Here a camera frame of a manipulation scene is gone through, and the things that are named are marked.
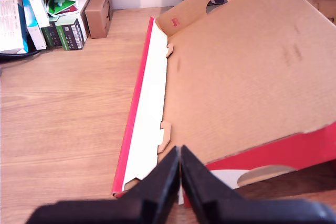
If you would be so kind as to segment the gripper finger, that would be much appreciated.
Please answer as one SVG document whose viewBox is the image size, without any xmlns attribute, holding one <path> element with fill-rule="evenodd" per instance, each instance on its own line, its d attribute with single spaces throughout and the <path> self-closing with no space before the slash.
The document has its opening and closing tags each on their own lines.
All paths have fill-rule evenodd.
<svg viewBox="0 0 336 224">
<path fill-rule="evenodd" d="M 180 148 L 175 146 L 120 201 L 140 207 L 137 223 L 165 223 L 180 188 Z"/>
<path fill-rule="evenodd" d="M 199 223 L 223 223 L 224 204 L 244 198 L 211 173 L 185 145 L 181 147 L 182 187 Z"/>
</svg>

